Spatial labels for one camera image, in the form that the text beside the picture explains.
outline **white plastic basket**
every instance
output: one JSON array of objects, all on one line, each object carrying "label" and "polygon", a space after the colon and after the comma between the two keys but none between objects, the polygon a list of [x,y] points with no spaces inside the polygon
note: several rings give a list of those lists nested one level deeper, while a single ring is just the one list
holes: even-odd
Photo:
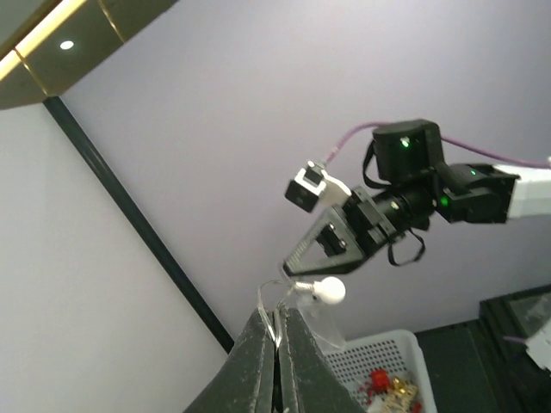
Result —
[{"label": "white plastic basket", "polygon": [[365,391],[359,391],[358,381],[368,381],[374,370],[384,368],[391,376],[411,379],[419,388],[421,411],[436,413],[423,351],[410,331],[396,330],[359,338],[347,342],[342,351],[325,353],[325,357],[338,379],[362,407],[368,407],[367,396]]}]

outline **black stripe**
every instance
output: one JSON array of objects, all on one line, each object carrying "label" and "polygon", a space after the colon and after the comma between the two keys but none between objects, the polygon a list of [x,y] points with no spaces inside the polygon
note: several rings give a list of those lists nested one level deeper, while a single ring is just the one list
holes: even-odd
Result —
[{"label": "black stripe", "polygon": [[75,120],[69,109],[67,109],[67,106],[58,97],[48,98],[44,101],[44,106],[46,106],[48,112],[50,112],[65,135],[67,135],[67,138],[77,148],[84,161],[94,171],[97,178],[107,189],[134,229],[139,233],[147,247],[157,257],[180,292],[188,300],[211,333],[213,333],[222,348],[229,353],[233,347],[233,339],[168,251],[161,238],[159,238],[152,226],[147,222],[143,213],[141,213],[121,182],[105,163],[102,155],[97,151],[82,127],[80,127],[77,120]]}]

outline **white wall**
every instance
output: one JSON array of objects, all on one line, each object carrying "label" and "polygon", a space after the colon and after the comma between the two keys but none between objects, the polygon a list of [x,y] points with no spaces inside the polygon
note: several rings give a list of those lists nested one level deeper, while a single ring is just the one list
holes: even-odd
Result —
[{"label": "white wall", "polygon": [[43,106],[0,131],[0,411],[182,412],[224,351]]},{"label": "white wall", "polygon": [[[551,155],[549,22],[543,1],[181,0],[65,101],[236,336],[315,218],[283,198],[288,180],[349,127],[425,117],[510,156]],[[361,182],[368,138],[330,172]],[[433,223],[421,263],[381,253],[345,279],[347,336],[465,320],[551,281],[549,218]]]}]

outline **white ball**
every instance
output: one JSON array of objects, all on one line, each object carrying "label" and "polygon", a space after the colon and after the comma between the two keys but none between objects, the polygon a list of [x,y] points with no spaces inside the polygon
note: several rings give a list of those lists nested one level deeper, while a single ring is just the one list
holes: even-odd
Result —
[{"label": "white ball", "polygon": [[313,283],[313,293],[325,303],[335,305],[343,301],[346,287],[337,277],[327,277]]}]

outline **ceiling light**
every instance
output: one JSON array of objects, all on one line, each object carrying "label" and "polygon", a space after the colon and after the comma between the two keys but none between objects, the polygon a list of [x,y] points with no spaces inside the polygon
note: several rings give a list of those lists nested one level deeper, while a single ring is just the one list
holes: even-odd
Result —
[{"label": "ceiling light", "polygon": [[63,41],[59,47],[62,49],[62,50],[69,50],[70,48],[72,48],[73,46],[75,46],[75,44],[70,41],[70,40],[66,40],[66,41]]},{"label": "ceiling light", "polygon": [[[86,0],[63,0],[15,46],[15,49],[26,58],[84,3],[86,3]],[[14,51],[9,52],[0,61],[0,80],[13,71],[18,63],[19,58],[17,58],[17,54]]]}]

